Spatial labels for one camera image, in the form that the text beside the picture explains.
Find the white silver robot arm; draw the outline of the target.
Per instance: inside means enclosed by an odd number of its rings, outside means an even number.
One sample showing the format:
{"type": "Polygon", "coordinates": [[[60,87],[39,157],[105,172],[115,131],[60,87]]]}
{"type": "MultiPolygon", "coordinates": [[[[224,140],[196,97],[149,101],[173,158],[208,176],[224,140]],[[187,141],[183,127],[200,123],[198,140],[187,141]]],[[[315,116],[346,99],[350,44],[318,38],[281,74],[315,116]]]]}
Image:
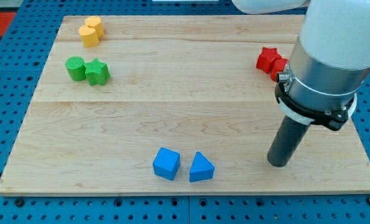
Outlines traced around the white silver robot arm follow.
{"type": "Polygon", "coordinates": [[[285,114],[280,127],[341,129],[370,73],[370,0],[232,2],[246,14],[308,7],[289,61],[276,78],[275,97],[285,114]]]}

